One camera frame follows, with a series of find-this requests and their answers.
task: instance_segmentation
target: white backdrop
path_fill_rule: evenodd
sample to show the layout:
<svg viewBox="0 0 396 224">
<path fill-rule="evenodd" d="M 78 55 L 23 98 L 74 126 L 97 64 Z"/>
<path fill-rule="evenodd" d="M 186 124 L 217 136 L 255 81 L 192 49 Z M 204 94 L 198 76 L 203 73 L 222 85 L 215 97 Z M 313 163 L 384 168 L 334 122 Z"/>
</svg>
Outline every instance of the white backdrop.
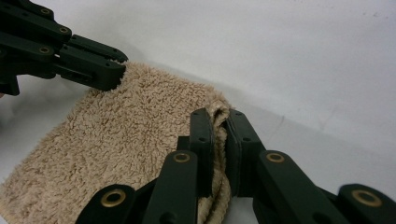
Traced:
<svg viewBox="0 0 396 224">
<path fill-rule="evenodd" d="M 214 85 L 318 186 L 362 183 L 396 200 L 396 2 L 35 3 L 130 61 Z M 0 99 L 1 181 L 87 90 L 58 77 L 19 82 L 21 95 Z M 225 223 L 257 223 L 251 200 L 233 200 Z"/>
</svg>

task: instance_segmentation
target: beige towel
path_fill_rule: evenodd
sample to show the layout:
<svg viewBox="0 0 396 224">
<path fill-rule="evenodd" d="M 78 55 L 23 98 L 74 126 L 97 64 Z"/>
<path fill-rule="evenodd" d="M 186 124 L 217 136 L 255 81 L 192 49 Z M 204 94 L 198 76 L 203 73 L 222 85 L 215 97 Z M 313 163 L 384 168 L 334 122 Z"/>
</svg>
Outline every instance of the beige towel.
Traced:
<svg viewBox="0 0 396 224">
<path fill-rule="evenodd" d="M 190 113 L 205 107 L 216 135 L 213 198 L 200 199 L 198 223 L 220 223 L 230 201 L 224 174 L 224 97 L 212 87 L 127 63 L 114 90 L 90 90 L 65 121 L 18 165 L 0 188 L 0 215 L 14 223 L 74 223 L 99 189 L 135 189 L 156 178 Z"/>
</svg>

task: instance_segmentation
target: white table surface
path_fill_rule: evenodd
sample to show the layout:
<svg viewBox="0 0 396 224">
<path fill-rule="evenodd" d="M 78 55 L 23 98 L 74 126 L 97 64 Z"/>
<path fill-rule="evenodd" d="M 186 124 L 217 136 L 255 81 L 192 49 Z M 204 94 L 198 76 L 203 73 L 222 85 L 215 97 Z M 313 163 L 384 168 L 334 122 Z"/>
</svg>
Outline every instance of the white table surface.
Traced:
<svg viewBox="0 0 396 224">
<path fill-rule="evenodd" d="M 396 2 L 35 3 L 130 61 L 223 91 L 318 186 L 362 183 L 396 200 Z M 19 82 L 19 96 L 0 99 L 1 182 L 87 90 L 59 77 Z M 234 199 L 224 223 L 257 223 L 251 200 Z"/>
</svg>

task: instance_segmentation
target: metal rivet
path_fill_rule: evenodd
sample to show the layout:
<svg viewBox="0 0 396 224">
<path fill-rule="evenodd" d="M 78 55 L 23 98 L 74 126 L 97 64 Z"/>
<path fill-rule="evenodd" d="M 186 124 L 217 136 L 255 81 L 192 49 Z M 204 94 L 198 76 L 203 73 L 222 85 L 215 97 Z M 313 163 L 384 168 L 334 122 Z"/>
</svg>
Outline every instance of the metal rivet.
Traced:
<svg viewBox="0 0 396 224">
<path fill-rule="evenodd" d="M 43 48 L 40 48 L 39 51 L 40 51 L 41 53 L 49 53 L 49 52 L 50 52 L 50 49 L 47 48 L 47 47 L 43 47 Z"/>
<path fill-rule="evenodd" d="M 109 200 L 109 197 L 113 195 L 116 195 L 119 198 L 117 200 Z M 126 198 L 126 194 L 122 189 L 113 189 L 102 197 L 100 203 L 104 207 L 115 207 L 121 204 L 125 200 L 125 198 Z"/>
<path fill-rule="evenodd" d="M 370 207 L 379 207 L 382 205 L 381 199 L 379 199 L 375 194 L 364 189 L 354 189 L 352 190 L 352 196 L 356 201 L 365 204 Z"/>
<path fill-rule="evenodd" d="M 59 31 L 61 31 L 62 33 L 67 33 L 69 32 L 69 29 L 67 29 L 66 27 L 61 27 L 59 28 Z"/>
<path fill-rule="evenodd" d="M 174 156 L 174 161 L 177 161 L 177 162 L 186 162 L 189 160 L 190 160 L 190 155 L 186 154 L 186 153 L 177 153 Z"/>
<path fill-rule="evenodd" d="M 46 9 L 46 8 L 41 8 L 41 13 L 43 13 L 43 14 L 50 14 L 50 11 L 48 10 L 48 9 Z"/>
<path fill-rule="evenodd" d="M 285 158 L 278 154 L 278 153 L 268 153 L 268 155 L 266 156 L 268 161 L 273 161 L 273 162 L 283 162 L 285 160 Z"/>
</svg>

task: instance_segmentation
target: terry cloth towel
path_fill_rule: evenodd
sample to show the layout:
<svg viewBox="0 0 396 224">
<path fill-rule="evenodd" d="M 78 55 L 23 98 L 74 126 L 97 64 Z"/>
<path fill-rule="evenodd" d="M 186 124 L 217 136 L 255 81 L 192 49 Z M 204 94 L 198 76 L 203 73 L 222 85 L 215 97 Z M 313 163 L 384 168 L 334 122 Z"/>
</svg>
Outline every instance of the terry cloth towel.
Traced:
<svg viewBox="0 0 396 224">
<path fill-rule="evenodd" d="M 220 223 L 230 186 L 225 169 L 229 104 L 212 87 L 143 64 L 126 63 L 113 91 L 89 90 L 0 188 L 0 215 L 14 223 L 75 223 L 99 189 L 134 189 L 161 171 L 177 137 L 189 135 L 190 113 L 205 107 L 214 124 L 213 197 L 198 203 L 198 223 Z"/>
</svg>

